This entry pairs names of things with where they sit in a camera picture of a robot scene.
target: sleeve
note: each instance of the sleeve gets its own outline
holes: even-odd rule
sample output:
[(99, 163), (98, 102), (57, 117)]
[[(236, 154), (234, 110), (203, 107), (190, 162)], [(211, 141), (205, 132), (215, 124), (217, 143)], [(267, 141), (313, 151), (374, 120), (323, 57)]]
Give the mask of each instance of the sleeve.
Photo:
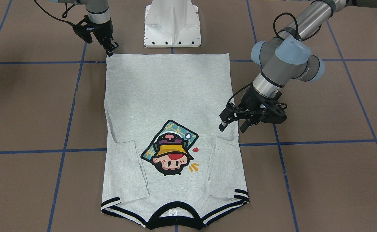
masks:
[(210, 194), (215, 197), (234, 198), (239, 192), (247, 196), (243, 162), (238, 137), (227, 141), (216, 138), (209, 177)]
[(102, 208), (148, 195), (147, 179), (135, 141), (116, 142), (108, 123)]

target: white label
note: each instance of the white label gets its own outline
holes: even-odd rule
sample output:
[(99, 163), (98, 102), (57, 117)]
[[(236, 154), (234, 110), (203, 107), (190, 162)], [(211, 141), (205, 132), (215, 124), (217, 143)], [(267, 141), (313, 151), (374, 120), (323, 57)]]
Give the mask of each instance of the white label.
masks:
[(172, 208), (168, 210), (169, 216), (176, 216), (177, 215), (177, 208)]

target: cartoon graphic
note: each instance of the cartoon graphic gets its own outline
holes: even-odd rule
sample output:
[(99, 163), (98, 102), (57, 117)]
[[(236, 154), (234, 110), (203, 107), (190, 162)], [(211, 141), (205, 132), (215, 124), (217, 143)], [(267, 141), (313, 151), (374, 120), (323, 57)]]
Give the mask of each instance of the cartoon graphic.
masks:
[[(172, 120), (168, 120), (153, 138), (148, 148), (144, 150), (141, 158), (154, 165), (164, 176), (181, 175), (183, 168), (189, 165), (190, 160), (194, 160), (188, 150), (197, 139), (196, 133)], [(193, 172), (193, 169), (198, 171), (198, 168), (194, 165), (198, 166), (197, 163), (193, 163), (189, 167), (191, 172)]]

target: cartoon boy face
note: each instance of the cartoon boy face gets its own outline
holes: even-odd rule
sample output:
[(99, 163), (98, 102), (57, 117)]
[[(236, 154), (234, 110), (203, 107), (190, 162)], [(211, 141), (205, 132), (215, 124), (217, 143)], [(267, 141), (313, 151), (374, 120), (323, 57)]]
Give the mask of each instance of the cartoon boy face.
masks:
[(151, 162), (164, 175), (181, 175), (184, 166), (193, 160), (188, 153), (188, 142), (177, 134), (165, 133), (154, 143), (155, 154)]

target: white plastic base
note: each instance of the white plastic base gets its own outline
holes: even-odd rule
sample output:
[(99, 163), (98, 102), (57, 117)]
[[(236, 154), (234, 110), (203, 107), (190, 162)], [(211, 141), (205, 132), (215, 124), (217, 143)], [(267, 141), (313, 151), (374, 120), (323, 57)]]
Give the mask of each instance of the white plastic base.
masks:
[(199, 47), (198, 7), (191, 0), (153, 0), (145, 8), (144, 47)]

